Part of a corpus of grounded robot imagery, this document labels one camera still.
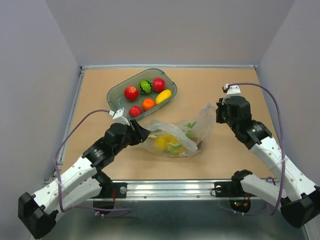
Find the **clear plastic bag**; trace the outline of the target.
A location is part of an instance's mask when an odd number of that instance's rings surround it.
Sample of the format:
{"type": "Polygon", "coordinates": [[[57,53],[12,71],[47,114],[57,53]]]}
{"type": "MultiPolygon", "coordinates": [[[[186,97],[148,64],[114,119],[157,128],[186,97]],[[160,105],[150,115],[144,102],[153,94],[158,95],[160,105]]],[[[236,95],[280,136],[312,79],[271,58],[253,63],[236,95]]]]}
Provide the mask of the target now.
{"type": "Polygon", "coordinates": [[[172,158],[192,157],[201,152],[197,144],[204,141],[212,132],[216,121],[216,108],[210,103],[203,107],[199,113],[191,119],[185,119],[177,123],[161,122],[153,120],[145,128],[150,131],[147,140],[142,144],[144,150],[149,153],[172,158]],[[154,139],[159,135],[169,134],[176,139],[177,145],[183,145],[185,151],[179,155],[171,155],[166,150],[158,151],[154,147],[154,139]]]}

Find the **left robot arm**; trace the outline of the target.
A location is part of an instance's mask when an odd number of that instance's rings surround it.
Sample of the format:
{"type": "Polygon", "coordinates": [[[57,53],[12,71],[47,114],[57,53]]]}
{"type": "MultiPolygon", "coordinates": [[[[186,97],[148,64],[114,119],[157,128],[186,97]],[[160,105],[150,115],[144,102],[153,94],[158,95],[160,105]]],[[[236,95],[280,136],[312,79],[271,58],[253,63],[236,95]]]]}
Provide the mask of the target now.
{"type": "Polygon", "coordinates": [[[102,169],[127,146],[143,143],[150,131],[132,119],[113,123],[104,136],[90,146],[78,160],[56,180],[30,194],[18,198],[17,215],[34,239],[46,236],[58,219],[95,196],[111,193],[111,180],[102,169]]]}

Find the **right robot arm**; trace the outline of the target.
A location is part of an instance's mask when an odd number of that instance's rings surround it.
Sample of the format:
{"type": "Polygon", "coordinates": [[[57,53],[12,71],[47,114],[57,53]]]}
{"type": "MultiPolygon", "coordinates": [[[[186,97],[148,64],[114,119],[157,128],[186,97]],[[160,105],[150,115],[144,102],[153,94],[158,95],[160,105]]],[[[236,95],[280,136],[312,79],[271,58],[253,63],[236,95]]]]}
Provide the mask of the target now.
{"type": "Polygon", "coordinates": [[[320,187],[306,177],[286,156],[270,130],[252,119],[250,103],[242,96],[220,98],[216,103],[216,122],[227,124],[236,139],[255,154],[280,181],[279,186],[266,182],[249,170],[236,171],[220,185],[218,197],[254,195],[279,210],[294,228],[320,214],[320,187]]]}

